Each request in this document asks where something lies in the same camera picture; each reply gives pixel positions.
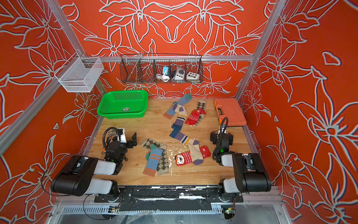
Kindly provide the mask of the cream purple striped sock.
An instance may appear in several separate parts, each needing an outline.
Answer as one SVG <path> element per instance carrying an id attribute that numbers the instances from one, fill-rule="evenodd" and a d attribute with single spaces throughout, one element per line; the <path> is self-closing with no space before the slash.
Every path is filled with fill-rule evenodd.
<path id="1" fill-rule="evenodd" d="M 180 131 L 184 125 L 184 122 L 186 121 L 187 111 L 185 106 L 179 104 L 175 104 L 174 109 L 175 109 L 174 111 L 178 113 L 178 116 L 176 121 L 172 125 L 172 129 L 176 129 Z"/>
<path id="2" fill-rule="evenodd" d="M 204 158 L 200 152 L 199 142 L 197 140 L 194 140 L 187 135 L 184 135 L 176 129 L 171 132 L 170 137 L 180 141 L 181 144 L 188 147 L 193 161 L 192 164 L 201 165 L 204 162 Z"/>

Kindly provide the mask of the green plastic basket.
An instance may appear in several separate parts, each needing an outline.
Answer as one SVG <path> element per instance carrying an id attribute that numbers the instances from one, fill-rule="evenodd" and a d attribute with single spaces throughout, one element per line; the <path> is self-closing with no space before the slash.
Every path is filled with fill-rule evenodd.
<path id="1" fill-rule="evenodd" d="M 97 109 L 107 119 L 133 119 L 144 117 L 148 93 L 144 90 L 111 91 L 103 95 Z"/>

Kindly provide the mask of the red penguin christmas sock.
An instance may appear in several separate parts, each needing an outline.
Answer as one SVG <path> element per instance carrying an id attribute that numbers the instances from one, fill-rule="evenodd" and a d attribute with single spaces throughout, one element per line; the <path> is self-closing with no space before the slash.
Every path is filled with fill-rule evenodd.
<path id="1" fill-rule="evenodd" d="M 206 145 L 200 147 L 200 152 L 204 159 L 209 158 L 212 155 Z M 181 154 L 177 154 L 174 158 L 177 166 L 184 166 L 193 162 L 190 151 L 185 151 Z"/>

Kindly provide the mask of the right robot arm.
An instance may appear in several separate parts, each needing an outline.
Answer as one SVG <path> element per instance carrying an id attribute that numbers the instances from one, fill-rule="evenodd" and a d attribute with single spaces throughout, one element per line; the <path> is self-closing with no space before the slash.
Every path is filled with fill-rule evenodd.
<path id="1" fill-rule="evenodd" d="M 243 154 L 231 151 L 233 135 L 226 133 L 229 119 L 225 117 L 218 131 L 210 134 L 215 145 L 212 159 L 220 166 L 233 168 L 234 177 L 218 184 L 218 195 L 271 191 L 271 181 L 258 153 Z"/>

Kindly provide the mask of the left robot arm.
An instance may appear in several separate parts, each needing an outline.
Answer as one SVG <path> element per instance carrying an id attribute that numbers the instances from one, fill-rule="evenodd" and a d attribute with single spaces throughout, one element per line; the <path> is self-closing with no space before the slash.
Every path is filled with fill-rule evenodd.
<path id="1" fill-rule="evenodd" d="M 95 178 L 94 175 L 118 175 L 127 161 L 126 153 L 137 146 L 137 133 L 126 139 L 125 129 L 110 127 L 102 137 L 104 159 L 73 155 L 52 181 L 50 189 L 55 193 L 82 196 L 89 194 L 120 196 L 117 182 Z"/>

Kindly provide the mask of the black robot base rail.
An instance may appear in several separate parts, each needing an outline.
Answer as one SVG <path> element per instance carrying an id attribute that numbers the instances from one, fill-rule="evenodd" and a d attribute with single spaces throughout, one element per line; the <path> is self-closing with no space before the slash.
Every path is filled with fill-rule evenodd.
<path id="1" fill-rule="evenodd" d="M 218 212 L 216 205 L 242 203 L 241 193 L 226 193 L 219 185 L 119 186 L 117 197 L 96 195 L 95 203 L 116 205 L 120 211 Z"/>

